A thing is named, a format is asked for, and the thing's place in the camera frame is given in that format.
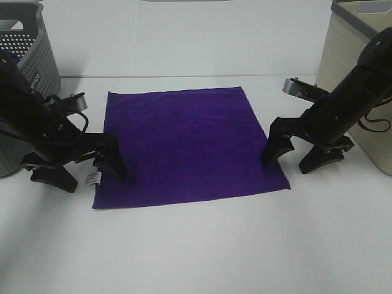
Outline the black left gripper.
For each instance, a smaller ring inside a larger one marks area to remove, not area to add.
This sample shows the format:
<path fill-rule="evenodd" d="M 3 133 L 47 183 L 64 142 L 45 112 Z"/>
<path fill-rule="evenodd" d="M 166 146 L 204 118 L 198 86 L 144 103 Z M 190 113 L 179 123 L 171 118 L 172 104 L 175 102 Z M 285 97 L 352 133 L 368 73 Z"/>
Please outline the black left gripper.
<path fill-rule="evenodd" d="M 65 116 L 27 118 L 21 122 L 21 137 L 32 151 L 21 160 L 27 170 L 34 170 L 30 180 L 73 193 L 77 180 L 63 167 L 69 162 L 93 159 L 93 166 L 120 180 L 127 177 L 118 139 L 109 133 L 90 133 L 78 129 Z"/>

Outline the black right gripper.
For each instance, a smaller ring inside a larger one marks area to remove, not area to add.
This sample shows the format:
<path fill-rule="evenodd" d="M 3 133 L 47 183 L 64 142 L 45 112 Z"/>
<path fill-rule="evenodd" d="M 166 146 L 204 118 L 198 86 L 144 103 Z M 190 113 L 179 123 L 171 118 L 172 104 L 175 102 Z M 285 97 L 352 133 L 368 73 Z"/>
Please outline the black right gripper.
<path fill-rule="evenodd" d="M 264 150 L 260 156 L 263 165 L 294 150 L 291 137 L 300 137 L 314 147 L 299 163 L 302 174 L 322 166 L 340 162 L 343 151 L 353 147 L 345 133 L 354 125 L 354 108 L 340 102 L 318 101 L 297 118 L 277 117 L 269 129 Z"/>

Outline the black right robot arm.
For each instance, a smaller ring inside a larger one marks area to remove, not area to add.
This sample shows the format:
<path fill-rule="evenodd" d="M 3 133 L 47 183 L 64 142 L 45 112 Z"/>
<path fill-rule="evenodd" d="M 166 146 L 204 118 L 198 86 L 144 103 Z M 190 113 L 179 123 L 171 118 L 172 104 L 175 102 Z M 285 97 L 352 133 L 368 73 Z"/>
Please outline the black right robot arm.
<path fill-rule="evenodd" d="M 302 173 L 340 162 L 353 142 L 345 133 L 375 107 L 391 100 L 391 28 L 385 28 L 365 46 L 356 66 L 331 91 L 286 79 L 283 92 L 312 102 L 297 118 L 277 117 L 260 156 L 264 166 L 293 151 L 291 137 L 313 145 L 299 163 Z"/>

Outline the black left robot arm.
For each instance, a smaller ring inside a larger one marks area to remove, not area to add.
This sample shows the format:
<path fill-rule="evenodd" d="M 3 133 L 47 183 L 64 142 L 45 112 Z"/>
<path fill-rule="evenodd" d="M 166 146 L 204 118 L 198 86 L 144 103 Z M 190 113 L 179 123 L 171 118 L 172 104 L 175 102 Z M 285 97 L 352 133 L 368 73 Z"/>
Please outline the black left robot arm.
<path fill-rule="evenodd" d="M 90 159 L 93 166 L 126 178 L 118 139 L 86 131 L 88 117 L 77 107 L 83 97 L 83 92 L 65 99 L 44 97 L 31 88 L 11 55 L 1 51 L 1 133 L 32 145 L 33 151 L 21 160 L 32 182 L 73 193 L 77 180 L 64 166 Z"/>

